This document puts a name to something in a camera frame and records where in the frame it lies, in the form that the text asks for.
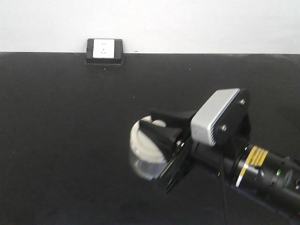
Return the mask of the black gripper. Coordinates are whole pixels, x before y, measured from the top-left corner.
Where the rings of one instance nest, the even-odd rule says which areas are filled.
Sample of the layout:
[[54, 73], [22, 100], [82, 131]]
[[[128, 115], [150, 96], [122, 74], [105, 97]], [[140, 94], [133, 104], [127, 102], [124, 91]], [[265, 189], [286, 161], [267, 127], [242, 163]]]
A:
[[250, 140], [249, 98], [249, 91], [240, 89], [214, 126], [214, 146], [193, 141], [191, 137], [190, 122], [197, 110], [150, 111], [153, 121], [162, 120], [168, 127], [139, 121], [139, 129], [153, 141], [168, 162], [156, 178], [163, 193], [169, 193], [197, 165], [220, 176], [222, 186], [233, 182]]

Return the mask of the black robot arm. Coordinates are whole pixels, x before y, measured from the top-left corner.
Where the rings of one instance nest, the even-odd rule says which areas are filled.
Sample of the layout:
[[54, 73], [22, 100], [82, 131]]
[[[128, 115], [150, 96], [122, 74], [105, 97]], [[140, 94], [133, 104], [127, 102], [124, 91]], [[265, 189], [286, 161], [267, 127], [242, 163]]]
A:
[[215, 91], [198, 110], [151, 111], [140, 130], [158, 147], [167, 166], [156, 178], [169, 193], [198, 165], [230, 187], [285, 217], [300, 222], [300, 163], [250, 143], [249, 92]]

